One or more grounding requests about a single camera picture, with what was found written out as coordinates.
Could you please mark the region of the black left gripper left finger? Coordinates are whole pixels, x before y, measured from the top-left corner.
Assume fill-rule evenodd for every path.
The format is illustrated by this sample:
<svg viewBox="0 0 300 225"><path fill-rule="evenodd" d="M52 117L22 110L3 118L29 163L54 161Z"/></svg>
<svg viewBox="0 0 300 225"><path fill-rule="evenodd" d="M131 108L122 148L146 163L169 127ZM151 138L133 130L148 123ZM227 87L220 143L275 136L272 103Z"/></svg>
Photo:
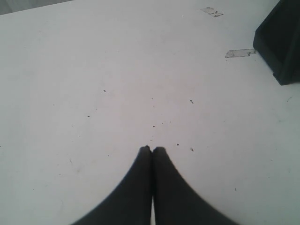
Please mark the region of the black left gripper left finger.
<svg viewBox="0 0 300 225"><path fill-rule="evenodd" d="M149 225L152 207L152 152L139 149L118 186L75 225Z"/></svg>

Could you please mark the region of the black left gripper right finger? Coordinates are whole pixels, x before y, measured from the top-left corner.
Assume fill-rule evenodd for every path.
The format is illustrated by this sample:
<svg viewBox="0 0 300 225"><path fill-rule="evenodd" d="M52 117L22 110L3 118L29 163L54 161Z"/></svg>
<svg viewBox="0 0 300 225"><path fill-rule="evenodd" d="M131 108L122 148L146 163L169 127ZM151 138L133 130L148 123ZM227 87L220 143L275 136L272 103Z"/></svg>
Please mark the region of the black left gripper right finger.
<svg viewBox="0 0 300 225"><path fill-rule="evenodd" d="M232 220L203 200L182 178L166 149L152 152L157 225L231 225Z"/></svg>

